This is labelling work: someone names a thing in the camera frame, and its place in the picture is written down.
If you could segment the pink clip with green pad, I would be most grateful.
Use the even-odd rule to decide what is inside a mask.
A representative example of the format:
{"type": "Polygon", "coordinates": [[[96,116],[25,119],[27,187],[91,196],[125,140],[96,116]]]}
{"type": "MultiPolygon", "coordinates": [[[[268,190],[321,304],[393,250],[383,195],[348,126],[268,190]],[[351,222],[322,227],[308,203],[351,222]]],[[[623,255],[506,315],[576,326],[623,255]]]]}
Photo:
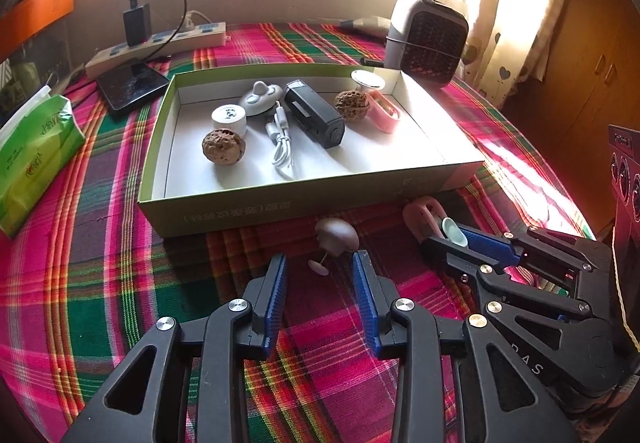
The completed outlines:
{"type": "Polygon", "coordinates": [[[434,197],[424,196],[408,203],[402,211],[402,218],[413,237],[419,242],[435,236],[466,248],[469,241],[454,220],[434,197]]]}

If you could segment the white mushroom toy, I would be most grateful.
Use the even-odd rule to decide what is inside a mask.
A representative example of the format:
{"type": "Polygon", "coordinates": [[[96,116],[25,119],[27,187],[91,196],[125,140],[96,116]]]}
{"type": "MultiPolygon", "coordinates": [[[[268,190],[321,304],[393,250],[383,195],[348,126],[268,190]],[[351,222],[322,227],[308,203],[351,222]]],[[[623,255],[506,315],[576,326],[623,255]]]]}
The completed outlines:
{"type": "Polygon", "coordinates": [[[319,261],[309,260],[308,267],[321,276],[329,274],[324,260],[330,255],[337,258],[343,253],[353,253],[359,249],[360,241],[356,229],[340,218],[323,218],[314,226],[314,232],[323,255],[319,261]]]}

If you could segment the black rectangular device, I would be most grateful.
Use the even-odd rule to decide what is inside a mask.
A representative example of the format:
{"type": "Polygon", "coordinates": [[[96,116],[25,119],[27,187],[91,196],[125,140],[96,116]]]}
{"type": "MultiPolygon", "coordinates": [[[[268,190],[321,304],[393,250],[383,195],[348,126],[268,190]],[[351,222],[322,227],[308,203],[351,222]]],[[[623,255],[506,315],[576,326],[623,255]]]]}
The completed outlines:
{"type": "Polygon", "coordinates": [[[342,115],[303,80],[285,86],[284,102],[302,129],[328,150],[341,144],[345,122],[342,115]]]}

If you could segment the brown walnut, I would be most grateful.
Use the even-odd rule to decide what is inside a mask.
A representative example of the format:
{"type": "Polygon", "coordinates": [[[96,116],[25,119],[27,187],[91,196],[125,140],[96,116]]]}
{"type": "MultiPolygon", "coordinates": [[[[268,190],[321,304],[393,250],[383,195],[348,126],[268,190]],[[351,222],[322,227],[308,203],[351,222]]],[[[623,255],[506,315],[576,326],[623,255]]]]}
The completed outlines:
{"type": "Polygon", "coordinates": [[[347,90],[335,96],[334,107],[345,122],[360,122],[366,118],[370,103],[367,93],[359,90],[347,90]]]}
{"type": "Polygon", "coordinates": [[[230,129],[214,129],[202,141],[204,156],[213,164],[231,166],[239,163],[245,154],[246,143],[230,129]]]}

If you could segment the wooden cabinet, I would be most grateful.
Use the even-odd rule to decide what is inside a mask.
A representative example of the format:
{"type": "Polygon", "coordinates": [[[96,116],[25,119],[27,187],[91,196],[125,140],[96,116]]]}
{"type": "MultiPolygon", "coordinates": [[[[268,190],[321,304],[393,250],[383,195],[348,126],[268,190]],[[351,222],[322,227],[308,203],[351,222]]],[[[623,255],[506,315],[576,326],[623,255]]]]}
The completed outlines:
{"type": "Polygon", "coordinates": [[[639,125],[639,13],[631,0],[565,0],[544,79],[503,113],[532,143],[593,233],[615,216],[608,128],[639,125]]]}

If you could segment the brown walnut in tray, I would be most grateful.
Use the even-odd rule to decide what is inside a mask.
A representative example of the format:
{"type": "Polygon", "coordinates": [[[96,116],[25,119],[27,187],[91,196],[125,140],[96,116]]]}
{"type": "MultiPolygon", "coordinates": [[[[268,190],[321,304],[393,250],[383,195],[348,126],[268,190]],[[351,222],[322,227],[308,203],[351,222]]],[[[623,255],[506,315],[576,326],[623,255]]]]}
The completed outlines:
{"type": "Polygon", "coordinates": [[[367,93],[359,90],[347,90],[335,96],[334,107],[345,122],[360,122],[366,118],[370,103],[367,93]]]}

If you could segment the grey mini heater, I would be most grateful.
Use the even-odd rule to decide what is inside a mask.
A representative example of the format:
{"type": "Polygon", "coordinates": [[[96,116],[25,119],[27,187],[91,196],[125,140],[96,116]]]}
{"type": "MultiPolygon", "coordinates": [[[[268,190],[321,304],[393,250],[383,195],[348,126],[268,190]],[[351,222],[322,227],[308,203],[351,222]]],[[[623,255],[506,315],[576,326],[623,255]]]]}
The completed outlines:
{"type": "Polygon", "coordinates": [[[397,0],[386,36],[384,67],[449,84],[468,39],[466,18],[437,0],[397,0]]]}

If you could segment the green white cardboard tray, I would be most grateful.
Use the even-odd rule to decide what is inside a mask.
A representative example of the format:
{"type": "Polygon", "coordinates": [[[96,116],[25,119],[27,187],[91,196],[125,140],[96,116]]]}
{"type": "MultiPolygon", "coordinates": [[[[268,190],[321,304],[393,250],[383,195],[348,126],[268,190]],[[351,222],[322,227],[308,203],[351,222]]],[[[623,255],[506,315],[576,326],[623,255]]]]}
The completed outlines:
{"type": "Polygon", "coordinates": [[[257,80],[284,86],[301,80],[326,102],[354,88],[352,67],[338,64],[255,64],[172,77],[146,153],[138,205],[161,237],[234,229],[366,205],[412,200],[461,188],[484,157],[437,102],[399,70],[379,68],[384,96],[399,111],[393,133],[370,119],[347,126],[324,148],[291,125],[291,171],[278,171],[266,118],[247,120],[243,157],[217,166],[203,154],[213,111],[238,102],[257,80]]]}

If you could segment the grey white spinning top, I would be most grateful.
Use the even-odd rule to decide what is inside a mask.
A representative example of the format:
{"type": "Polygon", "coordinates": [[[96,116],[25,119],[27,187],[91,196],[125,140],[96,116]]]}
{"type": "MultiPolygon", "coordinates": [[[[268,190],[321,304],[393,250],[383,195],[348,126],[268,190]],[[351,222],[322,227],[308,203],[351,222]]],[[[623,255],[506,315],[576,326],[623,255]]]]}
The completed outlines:
{"type": "Polygon", "coordinates": [[[276,106],[283,96],[283,89],[278,85],[266,84],[262,80],[254,82],[252,90],[239,100],[239,105],[247,117],[267,113],[276,106]]]}

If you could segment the green tissue pack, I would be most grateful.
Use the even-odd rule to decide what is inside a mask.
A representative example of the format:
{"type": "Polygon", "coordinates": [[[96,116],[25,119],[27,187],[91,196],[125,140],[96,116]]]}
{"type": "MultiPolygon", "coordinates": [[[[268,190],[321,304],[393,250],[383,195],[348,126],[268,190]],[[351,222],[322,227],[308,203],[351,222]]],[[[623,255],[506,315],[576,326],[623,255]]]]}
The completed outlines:
{"type": "Polygon", "coordinates": [[[13,238],[85,143],[72,102],[38,90],[1,128],[1,231],[13,238]]]}

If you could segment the white round jar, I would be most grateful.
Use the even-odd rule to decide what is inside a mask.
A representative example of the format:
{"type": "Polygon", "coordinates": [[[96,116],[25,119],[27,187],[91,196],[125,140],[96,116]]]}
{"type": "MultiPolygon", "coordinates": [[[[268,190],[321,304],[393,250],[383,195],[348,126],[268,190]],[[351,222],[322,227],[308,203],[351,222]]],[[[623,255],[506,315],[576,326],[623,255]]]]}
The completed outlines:
{"type": "Polygon", "coordinates": [[[241,138],[246,134],[246,111],[238,104],[224,104],[216,107],[212,114],[213,129],[226,129],[236,133],[241,138]]]}

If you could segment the black smartphone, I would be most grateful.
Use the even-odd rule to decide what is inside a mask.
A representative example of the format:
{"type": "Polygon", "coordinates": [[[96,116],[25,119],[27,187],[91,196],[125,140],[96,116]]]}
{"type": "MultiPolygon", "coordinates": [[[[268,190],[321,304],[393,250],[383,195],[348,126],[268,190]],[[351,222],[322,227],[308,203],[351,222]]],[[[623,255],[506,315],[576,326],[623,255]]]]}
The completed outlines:
{"type": "Polygon", "coordinates": [[[107,70],[96,83],[113,115],[130,113],[155,96],[162,96],[169,79],[143,62],[128,62],[107,70]]]}

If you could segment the white power strip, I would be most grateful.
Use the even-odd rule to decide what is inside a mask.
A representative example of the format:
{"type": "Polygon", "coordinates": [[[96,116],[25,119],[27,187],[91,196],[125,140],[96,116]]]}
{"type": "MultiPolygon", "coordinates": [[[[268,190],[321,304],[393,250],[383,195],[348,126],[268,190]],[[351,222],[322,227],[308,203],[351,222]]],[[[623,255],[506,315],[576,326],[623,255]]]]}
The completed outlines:
{"type": "Polygon", "coordinates": [[[168,38],[172,30],[151,36],[143,44],[130,47],[124,42],[98,52],[86,64],[85,73],[89,79],[101,76],[105,72],[134,60],[155,59],[162,55],[174,55],[195,49],[207,49],[224,46],[227,39],[225,22],[205,23],[186,32],[179,32],[174,38],[168,38]]]}

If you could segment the black charger adapter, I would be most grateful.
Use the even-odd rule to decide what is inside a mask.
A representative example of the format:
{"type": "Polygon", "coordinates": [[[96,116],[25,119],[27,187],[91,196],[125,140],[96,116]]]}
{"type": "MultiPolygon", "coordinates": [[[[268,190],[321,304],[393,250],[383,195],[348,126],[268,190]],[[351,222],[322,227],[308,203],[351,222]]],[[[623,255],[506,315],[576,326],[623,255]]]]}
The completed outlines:
{"type": "Polygon", "coordinates": [[[122,14],[126,41],[129,47],[147,42],[152,35],[150,6],[130,0],[130,8],[122,14]]]}

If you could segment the orange box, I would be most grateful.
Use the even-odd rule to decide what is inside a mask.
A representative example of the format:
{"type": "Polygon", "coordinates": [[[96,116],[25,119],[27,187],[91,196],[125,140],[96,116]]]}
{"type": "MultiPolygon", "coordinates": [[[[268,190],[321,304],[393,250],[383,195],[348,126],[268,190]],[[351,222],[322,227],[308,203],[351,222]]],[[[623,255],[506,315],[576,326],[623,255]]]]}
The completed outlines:
{"type": "Polygon", "coordinates": [[[74,0],[22,0],[2,16],[0,61],[5,61],[21,44],[74,10],[74,0]]]}

